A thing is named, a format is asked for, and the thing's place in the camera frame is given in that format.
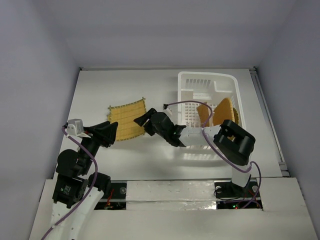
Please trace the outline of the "square woven bamboo tray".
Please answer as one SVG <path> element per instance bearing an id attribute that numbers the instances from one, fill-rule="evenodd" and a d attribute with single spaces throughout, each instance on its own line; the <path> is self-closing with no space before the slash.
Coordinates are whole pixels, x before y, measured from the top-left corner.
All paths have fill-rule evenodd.
<path id="1" fill-rule="evenodd" d="M 118 123 L 115 139 L 117 142 L 131 140 L 145 134 L 145 130 L 134 122 L 134 119 L 147 112 L 144 97 L 124 105 L 110 105 L 108 110 L 108 121 Z"/>

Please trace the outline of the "rounded woven bamboo tray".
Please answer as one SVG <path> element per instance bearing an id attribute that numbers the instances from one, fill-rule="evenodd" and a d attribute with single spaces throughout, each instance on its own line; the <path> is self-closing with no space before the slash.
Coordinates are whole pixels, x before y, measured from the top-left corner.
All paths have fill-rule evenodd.
<path id="1" fill-rule="evenodd" d="M 196 108 L 200 125 L 203 126 L 204 123 L 206 123 L 206 127 L 210 127 L 212 125 L 212 118 L 208 120 L 208 117 L 210 116 L 210 110 L 207 107 L 207 102 L 205 101 L 203 104 L 199 104 L 199 106 Z"/>

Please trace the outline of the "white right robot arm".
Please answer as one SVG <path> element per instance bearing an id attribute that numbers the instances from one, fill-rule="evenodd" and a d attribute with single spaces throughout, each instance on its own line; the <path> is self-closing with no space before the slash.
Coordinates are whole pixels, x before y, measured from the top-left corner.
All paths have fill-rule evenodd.
<path id="1" fill-rule="evenodd" d="M 201 127 L 174 124 L 165 112 L 154 108 L 145 111 L 110 107 L 107 118 L 111 123 L 118 123 L 117 141 L 147 133 L 162 137 L 174 147 L 209 146 L 232 167 L 230 190 L 235 196 L 242 196 L 249 189 L 252 169 L 249 160 L 256 139 L 230 119 L 215 126 L 208 125 L 214 112 L 205 102 L 201 105 L 208 113 Z"/>

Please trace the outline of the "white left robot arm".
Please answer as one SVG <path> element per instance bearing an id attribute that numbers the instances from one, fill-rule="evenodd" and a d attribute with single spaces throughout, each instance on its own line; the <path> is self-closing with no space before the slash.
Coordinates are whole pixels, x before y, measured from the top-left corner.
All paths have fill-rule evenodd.
<path id="1" fill-rule="evenodd" d="M 78 149 L 66 149 L 58 155 L 51 226 L 42 239 L 79 239 L 97 203 L 113 195 L 111 178 L 98 172 L 95 156 L 99 148 L 115 143 L 117 128 L 118 122 L 109 121 L 85 127 L 81 119 L 68 120 L 62 126 L 65 137 Z"/>

